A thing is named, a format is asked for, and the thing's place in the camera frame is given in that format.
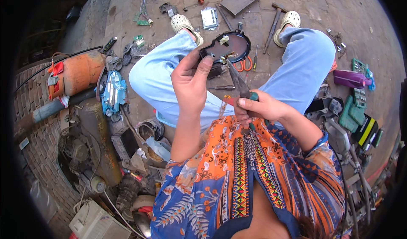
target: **yellow label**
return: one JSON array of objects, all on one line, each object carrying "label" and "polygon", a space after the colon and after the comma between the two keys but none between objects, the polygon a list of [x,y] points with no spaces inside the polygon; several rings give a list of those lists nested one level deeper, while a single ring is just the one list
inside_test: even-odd
[{"label": "yellow label", "polygon": [[368,135],[373,128],[374,122],[375,122],[375,120],[373,118],[371,118],[369,124],[366,126],[365,132],[363,133],[362,137],[360,138],[360,140],[358,142],[360,146],[362,146],[363,143],[366,141],[366,138],[368,138]]}]

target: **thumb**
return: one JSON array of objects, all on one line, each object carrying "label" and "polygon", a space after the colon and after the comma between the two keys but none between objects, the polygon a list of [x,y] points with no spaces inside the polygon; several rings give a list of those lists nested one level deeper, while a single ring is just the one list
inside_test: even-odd
[{"label": "thumb", "polygon": [[197,70],[193,79],[196,81],[203,81],[206,82],[206,78],[208,77],[209,71],[212,68],[213,58],[211,56],[205,56],[201,62],[198,64]]},{"label": "thumb", "polygon": [[256,112],[258,114],[263,114],[264,112],[264,104],[254,101],[251,99],[239,98],[237,104],[248,111]]}]

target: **foot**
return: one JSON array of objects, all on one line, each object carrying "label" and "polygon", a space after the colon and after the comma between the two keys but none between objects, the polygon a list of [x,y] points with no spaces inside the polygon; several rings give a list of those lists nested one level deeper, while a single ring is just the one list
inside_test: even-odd
[{"label": "foot", "polygon": [[283,33],[284,32],[284,30],[285,30],[285,28],[287,28],[287,27],[293,27],[291,24],[286,24],[285,26],[284,26],[284,28],[282,28],[282,30],[281,30],[281,33]]},{"label": "foot", "polygon": [[287,26],[299,28],[301,24],[300,15],[295,11],[288,11],[282,18],[280,28],[274,33],[273,40],[279,47],[284,47],[280,40],[280,34],[287,28]]},{"label": "foot", "polygon": [[194,40],[194,42],[196,42],[197,39],[195,38],[194,34],[191,33],[190,30],[188,30],[187,28],[182,28],[180,31],[182,31],[182,30],[186,31],[186,33],[188,33],[189,36],[191,36],[191,38]]},{"label": "foot", "polygon": [[184,15],[177,14],[173,16],[171,18],[171,27],[175,33],[179,33],[180,30],[185,30],[189,35],[191,35],[197,46],[200,46],[204,43],[204,39],[199,33],[194,30],[191,22]]}]

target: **hand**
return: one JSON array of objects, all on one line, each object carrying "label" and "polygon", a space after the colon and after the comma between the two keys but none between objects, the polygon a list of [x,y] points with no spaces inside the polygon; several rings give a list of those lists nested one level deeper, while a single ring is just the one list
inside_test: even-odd
[{"label": "hand", "polygon": [[213,64],[213,58],[206,56],[194,70],[199,59],[199,49],[196,48],[180,61],[171,74],[180,113],[193,116],[200,116],[205,107],[206,78]]},{"label": "hand", "polygon": [[234,102],[234,114],[243,127],[248,127],[249,123],[253,122],[251,117],[278,121],[284,118],[288,112],[293,109],[289,105],[274,99],[261,90],[252,89],[250,91],[257,93],[258,101],[239,98],[235,99]]}]

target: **purple plastic container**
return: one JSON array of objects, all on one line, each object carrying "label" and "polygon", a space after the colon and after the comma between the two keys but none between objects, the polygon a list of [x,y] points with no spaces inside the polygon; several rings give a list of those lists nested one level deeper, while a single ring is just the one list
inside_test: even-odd
[{"label": "purple plastic container", "polygon": [[372,80],[362,73],[354,71],[333,71],[333,82],[350,88],[363,89],[366,85],[371,85]]}]

